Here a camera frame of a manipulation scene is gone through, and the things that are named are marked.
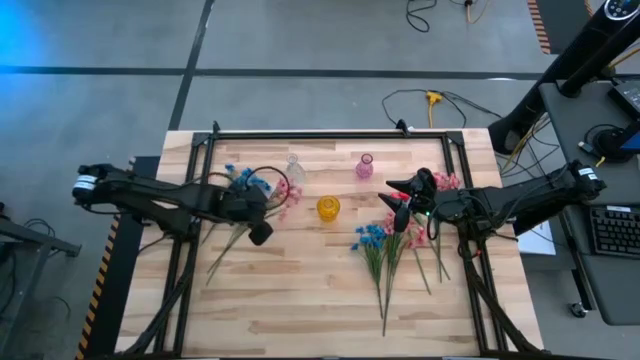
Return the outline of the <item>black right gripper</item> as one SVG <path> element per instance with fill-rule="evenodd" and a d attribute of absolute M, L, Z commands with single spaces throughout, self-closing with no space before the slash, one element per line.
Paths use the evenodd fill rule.
<path fill-rule="evenodd" d="M 416 174 L 408 180 L 388 180 L 386 184 L 410 196 L 409 200 L 403 201 L 401 197 L 394 194 L 378 194 L 378 197 L 395 213 L 394 230 L 396 232 L 402 233 L 406 230 L 412 214 L 425 213 L 435 207 L 436 183 L 433 173 L 427 168 L 418 169 Z"/>

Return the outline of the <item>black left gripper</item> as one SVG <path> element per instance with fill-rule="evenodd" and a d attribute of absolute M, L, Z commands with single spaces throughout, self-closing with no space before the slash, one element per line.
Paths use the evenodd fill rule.
<path fill-rule="evenodd" d="M 244 223 L 250 229 L 249 238 L 256 246 L 263 245 L 273 234 L 266 221 L 268 198 L 258 187 L 226 194 L 222 200 L 222 216 L 234 223 Z"/>

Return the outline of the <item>blue artificial flower bunch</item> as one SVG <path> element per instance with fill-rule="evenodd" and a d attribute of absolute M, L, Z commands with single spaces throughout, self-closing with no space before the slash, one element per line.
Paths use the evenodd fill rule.
<path fill-rule="evenodd" d="M 387 258 L 387 233 L 386 230 L 376 224 L 368 224 L 355 229 L 358 240 L 353 243 L 350 250 L 362 257 L 374 284 L 380 318 L 384 318 L 383 301 L 381 294 L 381 279 L 383 265 Z"/>
<path fill-rule="evenodd" d="M 266 182 L 264 179 L 262 179 L 262 178 L 260 178 L 260 177 L 258 177 L 256 175 L 254 175 L 253 170 L 251 168 L 245 168 L 244 170 L 240 171 L 235 165 L 226 164 L 225 165 L 225 170 L 228 173 L 228 175 L 232 178 L 232 184 L 233 185 L 237 185 L 237 186 L 240 186 L 240 187 L 244 186 L 245 184 L 247 184 L 247 185 L 257 185 L 257 186 L 262 187 L 266 191 L 270 191 L 272 189 L 271 185 L 268 182 Z M 233 248 L 233 246 L 237 243 L 237 241 L 240 239 L 240 237 L 242 235 L 244 235 L 248 230 L 249 230 L 249 227 L 247 225 L 245 225 L 245 224 L 239 224 L 239 225 L 234 225 L 233 226 L 232 233 L 231 233 L 231 235 L 230 235 L 225 247 L 220 252 L 220 254 L 216 258 L 216 260 L 210 266 L 210 268 L 207 270 L 207 274 L 208 274 L 208 278 L 207 278 L 207 281 L 206 281 L 207 285 L 210 284 L 210 282 L 213 279 L 216 271 L 218 270 L 218 268 L 222 264 L 222 262 L 224 260 L 224 257 Z"/>

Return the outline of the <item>clear glass vase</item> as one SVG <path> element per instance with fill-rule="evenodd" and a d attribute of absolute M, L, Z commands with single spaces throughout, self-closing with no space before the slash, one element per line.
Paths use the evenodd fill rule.
<path fill-rule="evenodd" d="M 299 158 L 296 154 L 291 153 L 287 156 L 286 173 L 289 179 L 298 185 L 302 185 L 306 179 L 306 172 L 299 163 Z"/>

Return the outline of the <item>yellow glass vase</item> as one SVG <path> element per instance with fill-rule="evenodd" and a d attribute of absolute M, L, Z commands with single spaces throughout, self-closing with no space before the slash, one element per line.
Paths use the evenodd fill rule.
<path fill-rule="evenodd" d="M 327 195 L 318 200 L 316 209 L 322 221 L 332 222 L 337 218 L 341 205 L 336 197 Z"/>

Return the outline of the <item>yellow power plug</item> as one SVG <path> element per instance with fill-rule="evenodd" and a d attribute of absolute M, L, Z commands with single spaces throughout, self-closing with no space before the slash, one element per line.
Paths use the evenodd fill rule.
<path fill-rule="evenodd" d="M 428 125 L 430 128 L 433 128 L 434 127 L 433 109 L 435 105 L 442 100 L 442 94 L 439 92 L 427 91 L 426 99 L 428 101 L 428 108 L 427 108 Z"/>

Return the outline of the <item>white paper sheet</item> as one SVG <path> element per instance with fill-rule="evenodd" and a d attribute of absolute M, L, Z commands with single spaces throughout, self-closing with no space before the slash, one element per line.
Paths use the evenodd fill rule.
<path fill-rule="evenodd" d="M 518 248 L 521 254 L 548 256 L 556 254 L 551 226 L 548 221 L 517 235 L 516 238 L 518 239 Z"/>

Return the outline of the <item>grey side desk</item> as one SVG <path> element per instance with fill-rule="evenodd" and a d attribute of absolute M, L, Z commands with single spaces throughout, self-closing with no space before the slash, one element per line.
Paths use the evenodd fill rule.
<path fill-rule="evenodd" d="M 586 277 L 586 284 L 579 287 L 580 302 L 588 311 L 598 310 L 608 325 L 640 326 L 640 259 L 596 254 L 591 247 L 591 207 L 640 208 L 640 155 L 623 163 L 609 162 L 593 145 L 599 131 L 640 123 L 608 97 L 611 88 L 596 82 L 567 97 L 556 85 L 544 84 L 540 92 L 565 158 L 592 167 L 607 185 L 596 199 L 569 206 L 560 214 L 564 234 L 577 248 L 574 275 Z"/>

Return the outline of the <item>dark grey side stand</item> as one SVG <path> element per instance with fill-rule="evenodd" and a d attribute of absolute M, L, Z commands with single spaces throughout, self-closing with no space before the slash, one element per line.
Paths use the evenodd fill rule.
<path fill-rule="evenodd" d="M 0 202 L 0 356 L 4 356 L 34 302 L 34 292 L 48 259 L 77 257 L 81 246 L 56 237 L 43 219 L 14 222 Z"/>

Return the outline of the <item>black round stand base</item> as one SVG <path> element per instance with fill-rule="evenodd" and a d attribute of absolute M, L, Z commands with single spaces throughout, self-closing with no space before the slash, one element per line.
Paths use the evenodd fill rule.
<path fill-rule="evenodd" d="M 593 145 L 607 161 L 627 162 L 633 156 L 640 155 L 640 123 L 599 131 L 594 136 Z"/>

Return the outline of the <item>black keyboard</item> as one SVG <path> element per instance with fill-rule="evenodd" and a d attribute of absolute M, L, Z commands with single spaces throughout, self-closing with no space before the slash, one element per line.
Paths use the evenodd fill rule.
<path fill-rule="evenodd" d="M 608 211 L 606 206 L 588 210 L 596 254 L 640 259 L 640 208 L 630 208 L 631 213 Z"/>

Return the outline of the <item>black tower fan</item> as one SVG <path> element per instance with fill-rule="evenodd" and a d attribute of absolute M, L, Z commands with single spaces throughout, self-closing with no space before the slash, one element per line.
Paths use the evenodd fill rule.
<path fill-rule="evenodd" d="M 546 83 L 562 85 L 638 15 L 640 0 L 606 0 L 515 108 L 488 127 L 493 150 L 501 154 L 513 153 L 517 143 L 545 112 L 539 87 Z"/>

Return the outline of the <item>striped edge floor mat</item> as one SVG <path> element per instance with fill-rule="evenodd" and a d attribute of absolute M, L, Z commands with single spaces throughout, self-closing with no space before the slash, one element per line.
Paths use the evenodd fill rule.
<path fill-rule="evenodd" d="M 579 34 L 594 10 L 589 0 L 526 0 L 541 51 L 559 55 Z"/>

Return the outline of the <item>black monitor pole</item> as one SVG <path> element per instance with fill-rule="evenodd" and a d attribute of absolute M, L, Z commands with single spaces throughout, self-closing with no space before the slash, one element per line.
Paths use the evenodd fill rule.
<path fill-rule="evenodd" d="M 638 37 L 640 37 L 640 15 L 626 24 L 565 81 L 559 87 L 560 93 L 567 97 L 576 96 L 583 85 L 600 73 L 603 68 L 628 48 Z"/>

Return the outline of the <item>black aluminium table frame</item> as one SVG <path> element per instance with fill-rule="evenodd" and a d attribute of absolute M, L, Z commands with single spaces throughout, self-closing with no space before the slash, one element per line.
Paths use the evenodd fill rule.
<path fill-rule="evenodd" d="M 195 358 L 417 358 L 479 353 L 459 237 L 441 228 L 442 260 L 451 277 L 438 281 L 434 253 L 419 250 L 431 295 L 413 251 L 405 251 L 393 282 L 386 335 L 374 284 L 361 256 L 350 250 L 355 229 L 382 222 L 387 206 L 378 197 L 388 180 L 407 179 L 418 169 L 453 169 L 474 185 L 502 181 L 488 133 L 462 132 L 463 146 L 432 131 L 404 137 L 396 132 L 331 134 L 273 132 L 222 134 L 214 143 L 212 181 L 226 164 L 252 168 L 275 181 L 286 157 L 298 156 L 306 172 L 300 202 L 287 217 L 274 219 L 273 234 L 261 246 L 242 237 L 224 257 L 210 284 L 207 270 L 225 247 L 231 230 L 205 225 L 190 296 L 183 355 Z M 363 154 L 374 171 L 360 179 Z M 316 204 L 334 196 L 337 218 L 324 222 Z"/>

